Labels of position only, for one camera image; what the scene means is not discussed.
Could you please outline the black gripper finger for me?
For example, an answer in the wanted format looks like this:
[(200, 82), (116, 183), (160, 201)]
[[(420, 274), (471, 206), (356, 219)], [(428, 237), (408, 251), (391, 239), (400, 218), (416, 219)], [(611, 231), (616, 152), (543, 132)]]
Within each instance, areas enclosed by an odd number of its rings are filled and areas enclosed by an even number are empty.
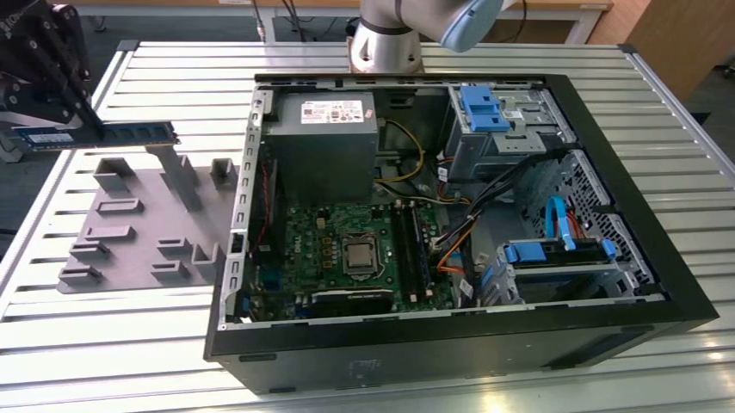
[(67, 118), (86, 124), (102, 121), (90, 104), (91, 80), (79, 13), (70, 4), (34, 3), (26, 11), (34, 90), (40, 101), (62, 108)]
[(8, 139), (103, 139), (106, 125), (90, 103), (88, 76), (38, 82), (1, 76), (1, 136)]

